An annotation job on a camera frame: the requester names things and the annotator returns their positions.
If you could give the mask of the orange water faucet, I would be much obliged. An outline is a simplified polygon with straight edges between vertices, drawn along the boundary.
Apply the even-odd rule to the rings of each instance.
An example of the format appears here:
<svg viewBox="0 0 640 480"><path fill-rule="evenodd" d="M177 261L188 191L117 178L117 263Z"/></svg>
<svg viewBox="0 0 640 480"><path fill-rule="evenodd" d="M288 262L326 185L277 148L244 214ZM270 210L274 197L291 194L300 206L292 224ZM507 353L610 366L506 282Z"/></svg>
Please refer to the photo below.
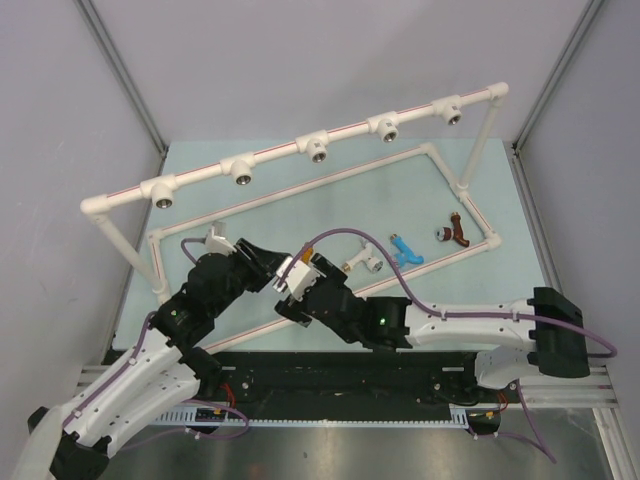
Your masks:
<svg viewBox="0 0 640 480"><path fill-rule="evenodd" d="M308 264L313 255L314 255L313 244L311 242L306 242L302 248L302 254L301 254L300 260L303 263Z"/></svg>

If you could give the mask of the white PVC pipe frame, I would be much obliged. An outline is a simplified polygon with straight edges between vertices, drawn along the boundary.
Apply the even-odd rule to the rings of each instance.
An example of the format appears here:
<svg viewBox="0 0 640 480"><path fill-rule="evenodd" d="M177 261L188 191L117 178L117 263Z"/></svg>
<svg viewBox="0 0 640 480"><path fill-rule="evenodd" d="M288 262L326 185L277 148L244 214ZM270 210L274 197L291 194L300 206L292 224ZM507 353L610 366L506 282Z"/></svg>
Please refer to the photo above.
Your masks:
<svg viewBox="0 0 640 480"><path fill-rule="evenodd" d="M222 220L231 215L291 198L295 195L324 187L383 166L391 165L413 156L425 155L438 169L452 194L458 199L462 207L468 212L474 223L480 229L483 239L481 242L464 247L456 253L416 267L408 271L405 275L408 279L417 278L444 266L457 263L466 258L471 258L480 253L494 250L502 243L500 235L472 200L469 193L469 185L471 177L481 158L484 146L489 138L495 118L508 92L508 84L499 82L474 92L443 97L433 100L428 104L404 109L399 112L389 111L374 115L350 125L330 130L318 130L299 136L287 143L259 151L250 151L234 155L224 158L217 163L178 174L156 176L119 192L86 198L81 202L80 210L89 221L103 232L133 269L146 279L157 300L166 301L170 296L170 287L160 251L160 243L164 238L207 223ZM232 178L236 184L246 185L251 181L252 173L256 166L294 154L305 155L313 163L318 164L326 159L328 148L331 144L361 135L377 135L383 143L389 144L397 139L399 126L421 118L438 117L448 125L455 125L461 119L463 108L479 103L486 103L488 105L487 112L461 175L456 175L451 170L434 144L426 142L400 153L350 167L325 177L267 194L260 198L226 207L217 212L192 218L169 227L153 230L147 236L152 258L150 262L146 262L143 259L136 248L125 239L124 235L109 217L109 213L113 208L141 200L149 201L154 208L167 209L172 206L174 195L180 189L220 176L228 176Z"/></svg>

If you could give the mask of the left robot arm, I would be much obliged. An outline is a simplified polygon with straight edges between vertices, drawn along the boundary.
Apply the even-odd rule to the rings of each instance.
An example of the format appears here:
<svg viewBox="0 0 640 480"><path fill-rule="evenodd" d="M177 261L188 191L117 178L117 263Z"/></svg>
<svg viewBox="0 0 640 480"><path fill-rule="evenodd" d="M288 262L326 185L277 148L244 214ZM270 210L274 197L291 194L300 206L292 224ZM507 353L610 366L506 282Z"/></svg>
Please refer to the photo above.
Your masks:
<svg viewBox="0 0 640 480"><path fill-rule="evenodd" d="M186 400L214 397L221 366L199 342L235 300L260 292L290 262L288 253L220 239L195 261L181 288L147 315L128 351L71 400L29 417L14 478L97 479L158 416Z"/></svg>

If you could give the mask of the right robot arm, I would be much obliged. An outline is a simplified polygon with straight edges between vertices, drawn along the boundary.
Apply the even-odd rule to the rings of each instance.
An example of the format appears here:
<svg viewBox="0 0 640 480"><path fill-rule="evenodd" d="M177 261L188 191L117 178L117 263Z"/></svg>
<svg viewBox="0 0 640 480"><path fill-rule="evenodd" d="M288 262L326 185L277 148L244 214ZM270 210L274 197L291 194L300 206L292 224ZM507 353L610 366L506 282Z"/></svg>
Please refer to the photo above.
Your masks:
<svg viewBox="0 0 640 480"><path fill-rule="evenodd" d="M402 296L356 296L345 274L320 254L310 263L286 258L274 288L288 295L277 303L277 313L303 326L316 320L348 344L382 352L443 343L482 346L474 368L461 376L462 391L473 401L523 377L590 374L586 341L578 332L581 314L552 288L537 287L532 298L506 305L420 307Z"/></svg>

